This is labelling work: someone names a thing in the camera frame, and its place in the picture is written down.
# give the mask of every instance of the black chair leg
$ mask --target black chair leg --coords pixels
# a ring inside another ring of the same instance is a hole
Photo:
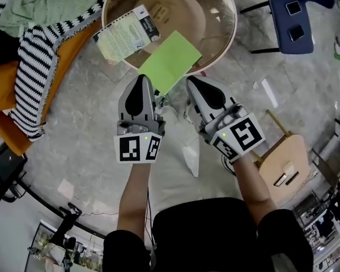
[[[270,52],[279,52],[279,48],[266,48],[266,49],[259,49],[259,50],[253,50],[250,53],[270,53]]]
[[[248,8],[246,8],[246,9],[243,9],[243,10],[241,10],[239,13],[240,13],[240,14],[243,14],[243,13],[246,13],[246,12],[248,12],[248,11],[252,11],[252,10],[254,10],[254,9],[258,9],[258,8],[261,8],[261,7],[268,6],[269,4],[270,4],[270,2],[268,2],[268,1],[262,2],[262,3],[260,3],[260,4],[253,5],[253,6],[251,6],[251,7],[248,7]]]

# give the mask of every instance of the green object on floor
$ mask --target green object on floor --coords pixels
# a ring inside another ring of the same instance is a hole
[[[20,37],[38,24],[42,27],[73,20],[84,14],[97,0],[10,0],[0,16],[0,29]]]
[[[139,68],[162,95],[202,57],[201,53],[177,31],[174,31]]]

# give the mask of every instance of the black phone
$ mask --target black phone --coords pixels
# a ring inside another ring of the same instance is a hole
[[[298,1],[293,1],[289,4],[286,4],[286,8],[287,8],[288,13],[290,13],[290,15],[295,15],[301,12],[301,6],[298,3]]]
[[[305,35],[301,25],[297,25],[293,29],[289,30],[288,34],[290,35],[292,41],[296,41]]]

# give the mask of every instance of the forearm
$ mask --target forearm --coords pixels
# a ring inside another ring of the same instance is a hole
[[[148,178],[150,164],[134,164],[120,201],[118,230],[138,235],[142,240],[145,230]]]
[[[235,161],[233,167],[243,200],[258,225],[266,214],[276,209],[268,187],[249,155]]]

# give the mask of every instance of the black shirt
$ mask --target black shirt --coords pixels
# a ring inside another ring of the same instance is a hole
[[[258,229],[245,203],[214,198],[183,203],[158,213],[152,228],[154,271],[312,271],[313,254],[289,210],[267,214]],[[103,272],[150,271],[143,241],[114,231],[104,241]]]

